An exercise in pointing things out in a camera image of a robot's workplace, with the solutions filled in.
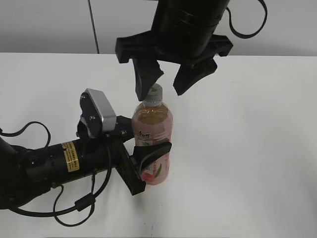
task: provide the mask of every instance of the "white table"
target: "white table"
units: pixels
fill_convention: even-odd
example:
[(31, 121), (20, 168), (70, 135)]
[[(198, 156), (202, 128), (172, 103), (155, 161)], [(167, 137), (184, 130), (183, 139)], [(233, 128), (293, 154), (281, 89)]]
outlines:
[[(317, 237), (317, 58), (216, 58), (218, 70), (177, 97), (178, 66), (161, 63), (158, 81), (174, 114), (170, 175), (132, 197), (113, 170), (88, 222), (65, 228), (52, 218), (0, 211), (1, 237)], [(105, 92), (117, 115), (138, 104), (132, 63), (113, 55), (0, 54), (0, 127), (45, 123), (52, 143), (76, 139), (86, 88)], [(45, 144), (32, 126), (8, 142)], [(129, 152), (133, 141), (127, 143)], [(97, 187), (104, 179), (98, 175)], [(58, 209), (90, 189), (65, 186)], [(51, 211), (59, 189), (24, 209)], [(75, 223), (87, 211), (62, 219)]]

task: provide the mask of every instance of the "wall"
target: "wall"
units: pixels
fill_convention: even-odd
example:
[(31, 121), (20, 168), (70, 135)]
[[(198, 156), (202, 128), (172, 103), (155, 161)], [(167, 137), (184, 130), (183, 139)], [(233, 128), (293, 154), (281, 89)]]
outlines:
[[(146, 31), (155, 1), (91, 0), (101, 53), (114, 53), (115, 39)], [(269, 15), (257, 37), (233, 36), (225, 13), (217, 28), (234, 43), (232, 55), (317, 56), (317, 1), (266, 0)], [(264, 12), (257, 0), (231, 0), (233, 24), (258, 29)], [(86, 0), (0, 0), (0, 52), (95, 53)]]

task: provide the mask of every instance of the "bottle cap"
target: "bottle cap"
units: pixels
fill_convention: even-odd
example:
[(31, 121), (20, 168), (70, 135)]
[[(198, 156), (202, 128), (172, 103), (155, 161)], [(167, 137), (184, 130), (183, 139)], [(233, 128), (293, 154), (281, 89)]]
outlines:
[(163, 89), (162, 87), (155, 83), (149, 90), (148, 95), (143, 101), (145, 106), (156, 107), (162, 103), (163, 100)]

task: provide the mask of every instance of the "black cable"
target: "black cable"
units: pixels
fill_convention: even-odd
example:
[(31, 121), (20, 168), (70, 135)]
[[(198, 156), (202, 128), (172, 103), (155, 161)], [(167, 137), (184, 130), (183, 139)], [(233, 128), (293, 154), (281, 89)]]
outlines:
[[(17, 213), (17, 214), (22, 215), (22, 216), (27, 216), (27, 217), (53, 217), (54, 216), (53, 212), (30, 212), (30, 211), (22, 210), (22, 209), (16, 207), (15, 205), (13, 205), (11, 202), (7, 201), (1, 195), (0, 195), (0, 202), (2, 204), (4, 204), (7, 207), (7, 209), (9, 209), (11, 212)], [(56, 212), (56, 214), (57, 214), (57, 216), (65, 215), (65, 214), (73, 212), (75, 210), (76, 210), (76, 207), (73, 206), (71, 208), (68, 208), (68, 209), (65, 209), (62, 211), (58, 211), (58, 212)]]
[(22, 134), (26, 130), (26, 128), (28, 128), (32, 124), (39, 124), (45, 128), (45, 130), (48, 134), (48, 140), (46, 142), (45, 147), (48, 147), (48, 145), (51, 142), (51, 133), (50, 133), (49, 129), (43, 123), (40, 123), (38, 121), (31, 121), (31, 122), (27, 123), (22, 129), (20, 129), (17, 132), (14, 132), (14, 133), (4, 133), (4, 132), (2, 132), (2, 129), (0, 128), (0, 135), (5, 136), (5, 137), (16, 137), (16, 136)]
[(98, 191), (94, 194), (94, 198), (98, 197), (102, 193), (102, 191), (106, 188), (106, 185), (108, 184), (110, 176), (111, 176), (112, 159), (111, 159), (109, 146), (107, 144), (105, 146), (106, 146), (106, 149), (107, 149), (108, 159), (109, 159), (108, 170), (107, 170), (107, 174), (106, 174), (105, 180), (104, 180), (103, 184), (101, 185), (101, 187), (98, 189)]
[(250, 34), (250, 35), (241, 34), (240, 32), (237, 32), (234, 29), (234, 27), (232, 25), (232, 20), (231, 20), (231, 11), (230, 11), (230, 9), (228, 7), (226, 8), (228, 13), (229, 13), (229, 26), (230, 26), (230, 29), (231, 29), (232, 33), (235, 36), (237, 36), (239, 38), (242, 38), (242, 39), (249, 39), (249, 38), (254, 37), (255, 35), (257, 35), (263, 29), (263, 27), (265, 26), (266, 20), (267, 20), (267, 6), (266, 6), (266, 3), (264, 2), (264, 0), (258, 0), (258, 1), (261, 3), (261, 5), (262, 5), (262, 7), (264, 9), (265, 16), (264, 16), (264, 20), (263, 20), (262, 26), (259, 28), (259, 30), (257, 30), (255, 33)]
[[(91, 194), (94, 194), (95, 182), (96, 182), (96, 172), (94, 172), (94, 173), (92, 174)], [(57, 201), (58, 201), (58, 199), (60, 198), (60, 196), (62, 195), (62, 193), (63, 193), (63, 191), (64, 191), (64, 186), (61, 185), (60, 187), (61, 187), (60, 193), (58, 194), (57, 198), (55, 199), (55, 202), (54, 202), (54, 205), (53, 205), (53, 213), (54, 213), (54, 214), (56, 213), (55, 209), (56, 209)], [(62, 222), (62, 221), (57, 217), (57, 215), (54, 215), (54, 218), (55, 218), (55, 220), (56, 220), (59, 224), (65, 226), (65, 227), (76, 227), (76, 226), (79, 226), (79, 225), (83, 224), (84, 222), (86, 222), (86, 221), (91, 217), (91, 215), (94, 213), (94, 211), (95, 211), (95, 202), (96, 202), (96, 200), (95, 200), (94, 198), (92, 198), (92, 200), (91, 200), (91, 206), (90, 206), (90, 211), (89, 211), (88, 216), (87, 216), (84, 220), (82, 220), (81, 222), (78, 222), (78, 223), (76, 223), (76, 224), (67, 224), (67, 223), (65, 223), (65, 222)]]

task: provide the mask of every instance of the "bottle label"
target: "bottle label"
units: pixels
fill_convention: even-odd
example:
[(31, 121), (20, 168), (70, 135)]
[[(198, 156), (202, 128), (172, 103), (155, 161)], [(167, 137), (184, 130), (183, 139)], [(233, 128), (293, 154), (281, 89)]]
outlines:
[(140, 138), (143, 138), (143, 139), (151, 139), (151, 133), (144, 133), (142, 130), (139, 130), (138, 131), (138, 135)]
[(149, 146), (153, 145), (152, 140), (136, 140), (136, 146)]
[(149, 175), (153, 175), (155, 172), (156, 163), (152, 163), (150, 166), (148, 166), (143, 173), (147, 173)]

